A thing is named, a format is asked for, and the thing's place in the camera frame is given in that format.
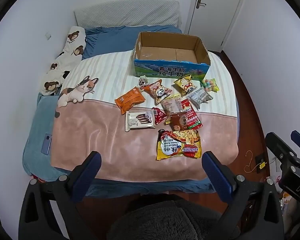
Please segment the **small red candy packet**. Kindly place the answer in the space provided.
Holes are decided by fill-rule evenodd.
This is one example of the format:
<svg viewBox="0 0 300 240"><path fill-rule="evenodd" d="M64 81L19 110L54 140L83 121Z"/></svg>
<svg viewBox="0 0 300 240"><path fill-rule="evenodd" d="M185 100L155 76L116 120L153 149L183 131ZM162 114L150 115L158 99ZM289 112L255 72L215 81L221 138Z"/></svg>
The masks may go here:
<svg viewBox="0 0 300 240"><path fill-rule="evenodd" d="M167 115L164 111L157 107L152 108L153 114L154 114L154 123L155 125L160 124L162 121L165 121L167 118Z"/></svg>

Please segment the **pale pastry packet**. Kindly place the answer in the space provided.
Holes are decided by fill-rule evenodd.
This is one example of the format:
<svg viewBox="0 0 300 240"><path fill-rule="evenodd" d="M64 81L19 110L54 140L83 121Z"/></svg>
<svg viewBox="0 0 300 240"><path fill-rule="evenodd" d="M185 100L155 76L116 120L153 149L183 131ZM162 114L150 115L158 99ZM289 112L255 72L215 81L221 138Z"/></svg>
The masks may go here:
<svg viewBox="0 0 300 240"><path fill-rule="evenodd" d="M165 124L168 125L171 122L171 114L179 113L183 111L183 107L181 104L181 95L174 94L171 96L168 96L161 102L161 106L163 107L167 118L165 120Z"/></svg>

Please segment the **yellow instant noodle packet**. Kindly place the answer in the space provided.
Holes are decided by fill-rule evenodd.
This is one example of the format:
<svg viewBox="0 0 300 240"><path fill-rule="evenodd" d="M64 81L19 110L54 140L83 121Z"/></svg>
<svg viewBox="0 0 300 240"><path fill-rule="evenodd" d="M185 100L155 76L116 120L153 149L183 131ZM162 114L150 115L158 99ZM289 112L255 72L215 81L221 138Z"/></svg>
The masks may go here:
<svg viewBox="0 0 300 240"><path fill-rule="evenodd" d="M161 161L180 156L193 159L199 159L202 156L199 132L196 129L183 131L159 130L156 160Z"/></svg>

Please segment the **orange snack packet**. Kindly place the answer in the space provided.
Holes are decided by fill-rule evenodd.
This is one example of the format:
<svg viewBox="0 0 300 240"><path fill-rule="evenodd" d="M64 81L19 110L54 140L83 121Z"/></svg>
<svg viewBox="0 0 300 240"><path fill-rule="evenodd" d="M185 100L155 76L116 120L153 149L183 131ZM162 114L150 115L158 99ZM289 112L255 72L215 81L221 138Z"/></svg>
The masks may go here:
<svg viewBox="0 0 300 240"><path fill-rule="evenodd" d="M132 88L126 94L115 99L117 107L119 107L121 114L124 115L133 106L145 102L146 99L137 87Z"/></svg>

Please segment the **pink striped cat blanket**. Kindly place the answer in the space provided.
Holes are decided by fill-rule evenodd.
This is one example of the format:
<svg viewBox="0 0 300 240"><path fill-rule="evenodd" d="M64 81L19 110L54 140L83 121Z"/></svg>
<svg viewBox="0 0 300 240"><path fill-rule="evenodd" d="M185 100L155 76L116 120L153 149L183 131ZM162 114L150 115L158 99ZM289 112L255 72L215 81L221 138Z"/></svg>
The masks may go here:
<svg viewBox="0 0 300 240"><path fill-rule="evenodd" d="M138 91L131 52L82 61L62 85L52 132L51 165L73 170L100 152L97 177L127 182L201 180L200 158L211 151L228 165L238 155L237 106L232 78L210 53L208 79L219 91L196 106L173 79L153 94Z"/></svg>

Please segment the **colourful candy ball bag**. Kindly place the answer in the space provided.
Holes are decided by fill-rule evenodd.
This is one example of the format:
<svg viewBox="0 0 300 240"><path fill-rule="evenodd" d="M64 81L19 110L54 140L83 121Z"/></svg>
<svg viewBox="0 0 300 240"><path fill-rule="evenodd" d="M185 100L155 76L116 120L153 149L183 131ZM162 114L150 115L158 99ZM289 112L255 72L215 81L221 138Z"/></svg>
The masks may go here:
<svg viewBox="0 0 300 240"><path fill-rule="evenodd" d="M217 93L219 91L219 87L217 86L215 79L202 79L200 83L206 92Z"/></svg>

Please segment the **blue smartphone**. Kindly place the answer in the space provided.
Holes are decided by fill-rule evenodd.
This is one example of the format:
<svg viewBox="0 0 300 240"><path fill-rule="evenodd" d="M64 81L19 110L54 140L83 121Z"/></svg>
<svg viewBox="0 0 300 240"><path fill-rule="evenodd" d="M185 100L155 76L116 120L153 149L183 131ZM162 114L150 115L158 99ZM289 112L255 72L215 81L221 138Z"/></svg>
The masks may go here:
<svg viewBox="0 0 300 240"><path fill-rule="evenodd" d="M52 142L52 135L46 133L43 140L42 149L41 149L42 154L44 155L50 154L51 142Z"/></svg>

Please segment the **white Franzzi wafer packet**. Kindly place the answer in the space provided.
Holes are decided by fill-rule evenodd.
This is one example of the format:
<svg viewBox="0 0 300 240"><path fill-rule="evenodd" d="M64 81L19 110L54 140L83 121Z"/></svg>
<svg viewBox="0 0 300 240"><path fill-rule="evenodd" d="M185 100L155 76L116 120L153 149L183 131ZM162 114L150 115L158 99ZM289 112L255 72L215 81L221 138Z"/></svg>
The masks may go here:
<svg viewBox="0 0 300 240"><path fill-rule="evenodd" d="M155 128L153 111L141 111L125 113L125 131L131 129Z"/></svg>

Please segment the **cardboard milk box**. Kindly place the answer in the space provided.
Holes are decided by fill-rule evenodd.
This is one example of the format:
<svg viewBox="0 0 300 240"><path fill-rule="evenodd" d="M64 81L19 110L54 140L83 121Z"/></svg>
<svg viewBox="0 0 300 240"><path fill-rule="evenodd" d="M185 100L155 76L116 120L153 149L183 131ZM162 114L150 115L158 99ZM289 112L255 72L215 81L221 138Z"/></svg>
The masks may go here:
<svg viewBox="0 0 300 240"><path fill-rule="evenodd" d="M139 33L133 63L137 77L178 79L190 74L193 80L203 79L211 66L199 37L150 31Z"/></svg>

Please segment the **small white cartoon packet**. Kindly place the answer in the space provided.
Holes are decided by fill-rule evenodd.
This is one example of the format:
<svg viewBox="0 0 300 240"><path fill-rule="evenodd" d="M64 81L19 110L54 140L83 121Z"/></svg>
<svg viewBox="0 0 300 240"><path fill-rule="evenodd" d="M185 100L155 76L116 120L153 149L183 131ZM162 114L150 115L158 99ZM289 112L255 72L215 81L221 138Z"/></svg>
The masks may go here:
<svg viewBox="0 0 300 240"><path fill-rule="evenodd" d="M139 81L138 81L138 89L140 92L143 92L144 91L144 88L147 87L149 85L149 81L148 81L148 78L143 75L139 78Z"/></svg>

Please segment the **blue bed sheet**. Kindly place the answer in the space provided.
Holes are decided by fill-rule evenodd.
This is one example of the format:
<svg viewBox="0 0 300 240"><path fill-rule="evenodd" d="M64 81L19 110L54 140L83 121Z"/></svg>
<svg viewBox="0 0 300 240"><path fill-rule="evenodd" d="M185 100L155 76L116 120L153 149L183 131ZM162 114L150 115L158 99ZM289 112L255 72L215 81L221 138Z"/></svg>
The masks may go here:
<svg viewBox="0 0 300 240"><path fill-rule="evenodd" d="M87 30L83 60L66 80L92 73L99 78L96 101L72 103L55 117L57 96L38 96L37 109L23 152L28 175L53 181L81 164L91 151L102 165L88 195L116 198L136 193L182 191L211 193L201 162L187 157L157 161L157 129L125 131L125 118L115 98L132 88L130 56L136 31L122 27ZM50 154L41 153L45 134L52 135Z"/></svg>

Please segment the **bear print pillow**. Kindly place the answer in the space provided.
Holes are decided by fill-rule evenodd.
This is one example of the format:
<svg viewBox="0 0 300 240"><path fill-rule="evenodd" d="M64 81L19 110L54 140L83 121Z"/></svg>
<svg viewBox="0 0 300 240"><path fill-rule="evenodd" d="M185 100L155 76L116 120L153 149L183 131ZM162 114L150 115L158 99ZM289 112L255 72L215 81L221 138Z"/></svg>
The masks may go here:
<svg viewBox="0 0 300 240"><path fill-rule="evenodd" d="M78 26L70 28L62 52L52 61L49 71L42 80L40 92L43 95L56 94L65 78L82 61L86 47L85 38L84 28Z"/></svg>

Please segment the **brown round snack packet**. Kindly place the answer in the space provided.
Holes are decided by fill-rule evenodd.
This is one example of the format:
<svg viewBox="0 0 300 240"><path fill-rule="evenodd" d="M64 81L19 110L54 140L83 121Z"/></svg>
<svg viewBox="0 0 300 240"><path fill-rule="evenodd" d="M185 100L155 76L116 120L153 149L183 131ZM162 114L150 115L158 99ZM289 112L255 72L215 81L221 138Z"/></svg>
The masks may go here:
<svg viewBox="0 0 300 240"><path fill-rule="evenodd" d="M188 129L186 112L171 114L170 118L170 125L173 131L183 131Z"/></svg>

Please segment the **red spicy snack packet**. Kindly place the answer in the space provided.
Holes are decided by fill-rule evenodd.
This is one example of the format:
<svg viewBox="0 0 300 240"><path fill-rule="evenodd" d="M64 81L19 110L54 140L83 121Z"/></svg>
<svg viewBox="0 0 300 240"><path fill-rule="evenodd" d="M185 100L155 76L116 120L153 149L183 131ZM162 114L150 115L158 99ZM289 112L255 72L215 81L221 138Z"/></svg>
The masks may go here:
<svg viewBox="0 0 300 240"><path fill-rule="evenodd" d="M183 111L186 113L188 129L201 128L203 124L200 121L196 112L194 111L190 101L188 99L184 99L181 101L181 105L183 107Z"/></svg>

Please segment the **yellow panda snack bag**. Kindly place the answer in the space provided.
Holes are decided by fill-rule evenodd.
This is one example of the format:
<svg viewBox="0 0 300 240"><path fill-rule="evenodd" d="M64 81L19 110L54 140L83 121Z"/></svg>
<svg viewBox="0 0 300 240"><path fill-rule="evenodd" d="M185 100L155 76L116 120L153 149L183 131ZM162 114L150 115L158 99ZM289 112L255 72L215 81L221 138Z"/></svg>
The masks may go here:
<svg viewBox="0 0 300 240"><path fill-rule="evenodd" d="M197 86L192 81L192 75L185 75L174 81L174 84L181 89L181 96L187 96L197 89Z"/></svg>

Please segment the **white door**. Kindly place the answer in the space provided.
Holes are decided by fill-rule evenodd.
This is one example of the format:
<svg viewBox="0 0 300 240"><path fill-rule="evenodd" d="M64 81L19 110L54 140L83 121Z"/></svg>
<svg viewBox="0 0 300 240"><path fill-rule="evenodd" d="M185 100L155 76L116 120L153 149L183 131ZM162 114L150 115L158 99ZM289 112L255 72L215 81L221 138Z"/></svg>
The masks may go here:
<svg viewBox="0 0 300 240"><path fill-rule="evenodd" d="M198 36L208 50L220 52L232 29L243 0L202 0L206 7L196 9L191 0L184 33Z"/></svg>

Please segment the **grey newspaper print packet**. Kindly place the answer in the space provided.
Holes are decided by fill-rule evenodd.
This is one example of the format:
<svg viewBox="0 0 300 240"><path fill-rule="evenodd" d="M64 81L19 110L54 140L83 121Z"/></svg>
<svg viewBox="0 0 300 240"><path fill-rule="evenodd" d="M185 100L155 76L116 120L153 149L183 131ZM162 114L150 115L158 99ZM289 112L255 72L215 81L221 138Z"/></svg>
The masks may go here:
<svg viewBox="0 0 300 240"><path fill-rule="evenodd" d="M202 103L207 103L212 100L213 97L205 90L204 87L200 87L194 92L190 93L187 98L194 104L196 109L200 110Z"/></svg>

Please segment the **orange panda snack bag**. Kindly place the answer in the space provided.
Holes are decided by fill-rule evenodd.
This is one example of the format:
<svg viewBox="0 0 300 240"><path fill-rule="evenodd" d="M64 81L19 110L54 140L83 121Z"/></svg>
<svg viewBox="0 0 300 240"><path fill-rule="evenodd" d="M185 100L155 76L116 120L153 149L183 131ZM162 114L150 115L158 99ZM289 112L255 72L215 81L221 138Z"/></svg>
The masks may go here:
<svg viewBox="0 0 300 240"><path fill-rule="evenodd" d="M161 103L162 100L166 99L172 93L172 90L170 88L162 85L162 79L151 83L150 85L146 85L144 87L144 91L149 93L155 99L156 105Z"/></svg>

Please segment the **white padded headboard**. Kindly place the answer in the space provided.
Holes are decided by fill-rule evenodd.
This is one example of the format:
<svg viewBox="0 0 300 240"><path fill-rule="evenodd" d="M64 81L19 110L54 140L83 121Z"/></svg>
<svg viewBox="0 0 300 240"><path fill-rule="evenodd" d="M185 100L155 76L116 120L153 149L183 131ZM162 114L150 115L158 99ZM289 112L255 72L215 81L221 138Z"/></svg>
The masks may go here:
<svg viewBox="0 0 300 240"><path fill-rule="evenodd" d="M176 0L117 0L74 10L78 26L138 27L142 25L181 26L180 5Z"/></svg>

